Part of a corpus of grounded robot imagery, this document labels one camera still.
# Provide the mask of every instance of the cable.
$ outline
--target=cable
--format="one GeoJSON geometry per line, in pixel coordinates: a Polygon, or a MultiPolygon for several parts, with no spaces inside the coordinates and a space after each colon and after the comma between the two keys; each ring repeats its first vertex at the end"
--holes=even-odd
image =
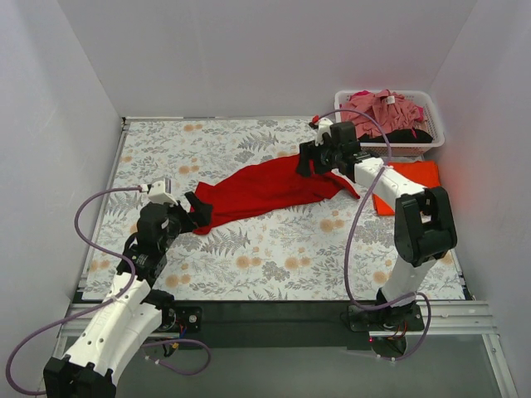
{"type": "Polygon", "coordinates": [[[146,344],[143,344],[142,348],[156,347],[156,346],[160,346],[161,344],[172,344],[174,342],[177,342],[179,344],[195,344],[199,347],[204,348],[204,350],[207,352],[207,361],[199,369],[195,371],[183,371],[181,369],[177,369],[176,367],[174,367],[173,365],[170,365],[169,363],[165,361],[154,359],[150,357],[149,355],[146,355],[146,359],[150,359],[151,361],[155,362],[157,365],[162,365],[166,367],[167,369],[169,369],[170,371],[174,371],[175,373],[178,373],[179,375],[183,375],[183,376],[196,376],[199,373],[203,372],[205,369],[207,369],[208,365],[210,365],[210,361],[212,360],[212,351],[208,347],[207,344],[205,344],[204,342],[200,342],[198,340],[189,340],[187,338],[174,338],[172,340],[166,340],[164,342],[148,342],[146,344]]]}
{"type": "Polygon", "coordinates": [[[332,110],[330,112],[327,112],[326,114],[320,115],[317,118],[317,121],[319,121],[320,119],[322,119],[325,116],[328,116],[330,114],[334,114],[336,112],[352,112],[352,113],[355,113],[355,114],[360,114],[363,117],[369,119],[378,128],[378,131],[380,132],[380,134],[383,137],[383,141],[385,141],[385,144],[387,145],[387,159],[383,162],[384,167],[380,168],[380,171],[378,172],[378,174],[374,178],[373,183],[368,188],[367,193],[365,194],[365,196],[363,197],[361,203],[359,204],[359,208],[356,211],[356,215],[354,216],[354,221],[352,223],[352,226],[350,227],[350,232],[348,233],[347,244],[345,246],[343,277],[344,277],[345,289],[347,290],[347,295],[348,295],[348,298],[350,299],[350,302],[353,305],[355,305],[356,307],[362,309],[363,311],[378,311],[380,309],[388,308],[388,307],[391,307],[393,304],[401,302],[404,299],[409,299],[411,297],[415,298],[417,296],[417,294],[421,295],[424,298],[424,301],[426,301],[426,306],[427,306],[427,309],[428,309],[428,317],[427,317],[427,320],[426,320],[426,326],[424,327],[424,332],[423,332],[420,340],[418,341],[418,343],[411,349],[410,352],[406,353],[405,355],[403,355],[401,357],[398,357],[398,358],[383,357],[384,359],[387,359],[389,361],[395,361],[395,360],[399,361],[399,360],[402,360],[402,359],[406,359],[406,358],[410,357],[413,353],[415,353],[418,350],[418,348],[422,345],[422,343],[424,342],[424,340],[426,338],[426,335],[428,333],[428,329],[429,329],[430,324],[431,324],[431,306],[430,306],[428,297],[424,293],[420,293],[420,292],[413,293],[413,292],[411,292],[411,293],[408,293],[408,294],[404,294],[404,295],[402,295],[402,296],[400,296],[398,298],[395,298],[394,300],[391,300],[391,301],[389,301],[387,303],[384,303],[384,304],[363,305],[363,304],[359,303],[358,301],[356,301],[356,299],[354,298],[354,296],[352,294],[352,291],[350,290],[350,283],[348,281],[348,258],[350,256],[350,248],[352,246],[352,242],[353,242],[353,238],[354,238],[354,232],[356,231],[356,227],[358,226],[359,218],[362,215],[363,208],[365,207],[365,204],[367,203],[368,198],[371,197],[371,195],[373,194],[374,188],[378,184],[378,180],[380,179],[382,174],[385,172],[386,166],[391,161],[391,158],[392,158],[391,143],[389,143],[389,139],[387,138],[387,135],[383,131],[382,126],[376,120],[374,120],[370,115],[368,115],[368,114],[366,114],[364,112],[361,112],[359,110],[355,110],[355,109],[334,109],[334,110],[332,110]]]}
{"type": "Polygon", "coordinates": [[[120,298],[121,296],[123,296],[127,290],[131,287],[131,285],[133,284],[134,282],[134,264],[133,264],[133,261],[131,261],[130,259],[128,259],[127,257],[125,257],[124,255],[120,254],[120,253],[115,253],[114,251],[111,251],[111,250],[107,250],[105,247],[101,247],[100,245],[97,245],[96,243],[90,241],[85,235],[83,235],[83,233],[81,232],[81,229],[80,229],[80,226],[79,226],[79,221],[80,221],[80,215],[81,215],[81,212],[83,212],[83,210],[85,209],[85,207],[91,203],[94,199],[96,199],[97,197],[101,197],[103,195],[106,195],[108,193],[112,193],[112,192],[130,192],[130,191],[139,191],[141,192],[141,188],[140,187],[128,187],[128,188],[111,188],[111,189],[107,189],[105,191],[102,191],[102,192],[98,192],[96,193],[95,195],[92,195],[91,197],[89,197],[86,201],[84,201],[80,208],[77,210],[76,212],[76,217],[74,218],[74,227],[76,229],[76,232],[77,232],[77,235],[89,246],[92,246],[94,247],[95,249],[97,250],[101,250],[103,251],[104,253],[107,253],[108,255],[113,255],[114,257],[118,257],[119,259],[122,259],[124,260],[125,262],[127,262],[127,264],[129,265],[129,267],[131,268],[130,272],[131,272],[131,278],[129,278],[129,281],[128,283],[124,286],[124,289],[122,291],[120,291],[118,294],[116,294],[116,296],[113,298],[113,299],[110,299],[110,300],[107,300],[107,301],[104,301],[103,303],[100,303],[98,305],[95,305],[94,307],[91,307],[91,308],[88,308],[84,311],[81,311],[79,313],[76,313],[74,315],[71,315],[70,317],[66,317],[66,318],[63,318],[63,319],[59,319],[55,322],[52,322],[52,323],[49,323],[47,324],[46,326],[43,326],[42,328],[40,329],[37,329],[35,332],[29,334],[28,336],[26,336],[21,342],[19,342],[17,344],[17,346],[13,349],[13,351],[11,352],[11,354],[9,354],[9,358],[7,359],[7,362],[6,362],[6,379],[7,379],[7,382],[9,383],[9,385],[11,386],[11,388],[17,392],[20,392],[21,394],[24,394],[26,396],[43,396],[46,394],[46,391],[29,391],[29,390],[26,390],[25,388],[22,388],[20,387],[14,380],[13,380],[13,377],[12,377],[12,372],[11,372],[11,368],[12,368],[12,364],[13,364],[13,360],[15,359],[15,356],[18,354],[18,352],[20,351],[20,349],[22,347],[24,347],[24,345],[29,342],[30,340],[32,340],[35,336],[38,336],[39,334],[45,332],[46,330],[49,330],[55,326],[59,326],[59,325],[62,325],[64,323],[67,323],[69,321],[72,321],[74,319],[77,319],[79,317],[82,317],[84,315],[86,315],[87,313],[93,313],[94,311],[97,311],[111,303],[114,302],[115,299],[118,299],[120,298]]]}

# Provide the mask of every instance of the folded red cloth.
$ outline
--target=folded red cloth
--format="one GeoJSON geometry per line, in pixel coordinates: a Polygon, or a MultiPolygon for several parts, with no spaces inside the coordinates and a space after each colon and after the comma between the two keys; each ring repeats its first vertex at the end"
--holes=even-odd
{"type": "Polygon", "coordinates": [[[359,198],[350,184],[331,172],[301,177],[295,172],[298,161],[299,155],[277,158],[244,167],[215,186],[199,182],[195,193],[201,201],[211,204],[213,211],[210,225],[194,233],[205,235],[214,226],[230,221],[330,199],[343,188],[359,198]]]}
{"type": "MultiPolygon", "coordinates": [[[[395,171],[402,174],[405,178],[409,178],[417,184],[421,184],[428,188],[439,187],[439,168],[437,163],[429,160],[426,162],[414,163],[394,163],[390,162],[395,171]]],[[[393,216],[395,213],[382,199],[373,195],[374,209],[379,216],[393,216]]]]}

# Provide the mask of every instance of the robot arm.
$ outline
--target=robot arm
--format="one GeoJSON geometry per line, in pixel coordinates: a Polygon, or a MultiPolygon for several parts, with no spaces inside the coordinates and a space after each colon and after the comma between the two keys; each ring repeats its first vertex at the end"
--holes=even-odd
{"type": "Polygon", "coordinates": [[[123,370],[154,330],[176,332],[173,296],[152,289],[167,263],[166,252],[178,235],[210,223],[212,206],[188,192],[193,211],[186,212],[164,179],[141,186],[150,203],[140,211],[138,232],[126,241],[124,255],[134,263],[134,281],[126,293],[116,295],[130,281],[130,267],[121,261],[104,301],[114,300],[97,312],[86,330],[63,358],[51,358],[44,370],[49,397],[114,397],[123,370]]]}
{"type": "MultiPolygon", "coordinates": [[[[300,145],[297,172],[305,177],[312,172],[334,172],[350,183],[372,186],[384,162],[361,149],[354,124],[321,119],[314,127],[317,138],[300,145]]],[[[395,211],[394,240],[399,254],[391,278],[378,291],[377,304],[382,304],[415,293],[435,262],[455,247],[457,236],[450,201],[442,187],[426,188],[386,167],[373,193],[395,211]]],[[[412,302],[414,296],[392,307],[406,310],[412,302]]]]}

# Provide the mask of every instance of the pile of clothes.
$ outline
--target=pile of clothes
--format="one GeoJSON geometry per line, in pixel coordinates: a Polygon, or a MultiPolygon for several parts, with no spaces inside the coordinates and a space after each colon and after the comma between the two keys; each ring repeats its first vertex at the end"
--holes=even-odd
{"type": "MultiPolygon", "coordinates": [[[[383,128],[390,143],[431,143],[426,132],[424,109],[404,95],[383,90],[379,93],[360,91],[348,98],[341,109],[356,109],[373,117],[383,128]]],[[[356,135],[362,143],[383,143],[378,128],[366,117],[354,112],[341,112],[342,121],[356,125],[356,135]]]]}

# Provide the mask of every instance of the pink clothing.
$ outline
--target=pink clothing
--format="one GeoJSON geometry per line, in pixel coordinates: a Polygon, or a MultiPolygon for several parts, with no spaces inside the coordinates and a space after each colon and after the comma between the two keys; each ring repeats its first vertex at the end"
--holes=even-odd
{"type": "MultiPolygon", "coordinates": [[[[398,129],[411,129],[416,121],[423,120],[424,109],[415,105],[403,95],[389,90],[380,91],[377,94],[369,91],[360,91],[350,97],[346,104],[342,104],[342,109],[356,109],[372,116],[382,125],[385,133],[391,133],[398,129]],[[388,96],[394,95],[395,103],[386,104],[388,96]]],[[[367,118],[352,112],[342,112],[342,121],[351,120],[356,124],[356,135],[361,137],[368,134],[375,138],[380,136],[378,128],[367,118]]]]}

